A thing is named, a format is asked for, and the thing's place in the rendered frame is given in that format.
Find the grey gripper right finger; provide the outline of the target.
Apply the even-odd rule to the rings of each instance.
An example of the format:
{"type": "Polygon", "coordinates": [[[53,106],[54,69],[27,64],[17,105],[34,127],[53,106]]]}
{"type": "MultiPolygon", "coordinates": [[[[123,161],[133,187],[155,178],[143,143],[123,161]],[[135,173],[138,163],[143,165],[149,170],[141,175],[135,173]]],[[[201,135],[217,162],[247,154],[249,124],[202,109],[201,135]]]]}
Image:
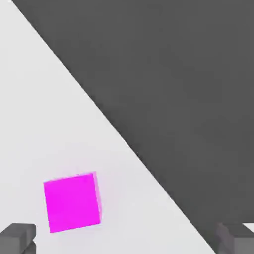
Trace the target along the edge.
{"type": "Polygon", "coordinates": [[[254,232],[244,224],[219,223],[217,254],[254,254],[254,232]]]}

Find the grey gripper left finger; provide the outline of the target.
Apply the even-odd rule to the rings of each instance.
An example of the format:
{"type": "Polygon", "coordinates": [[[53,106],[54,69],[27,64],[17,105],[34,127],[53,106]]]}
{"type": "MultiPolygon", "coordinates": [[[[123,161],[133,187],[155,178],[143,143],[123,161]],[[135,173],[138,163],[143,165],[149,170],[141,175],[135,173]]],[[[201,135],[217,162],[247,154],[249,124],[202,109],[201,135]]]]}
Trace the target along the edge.
{"type": "Polygon", "coordinates": [[[0,233],[0,254],[36,254],[36,225],[11,223],[0,233]]]}

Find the small magenta cube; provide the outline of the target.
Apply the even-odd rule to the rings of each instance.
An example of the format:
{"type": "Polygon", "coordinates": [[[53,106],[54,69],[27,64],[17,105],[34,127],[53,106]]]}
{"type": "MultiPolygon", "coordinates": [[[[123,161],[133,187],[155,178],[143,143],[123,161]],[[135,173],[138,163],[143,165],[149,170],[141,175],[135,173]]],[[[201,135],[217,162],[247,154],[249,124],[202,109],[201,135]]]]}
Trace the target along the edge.
{"type": "Polygon", "coordinates": [[[96,172],[43,182],[50,233],[101,223],[102,203],[96,172]]]}

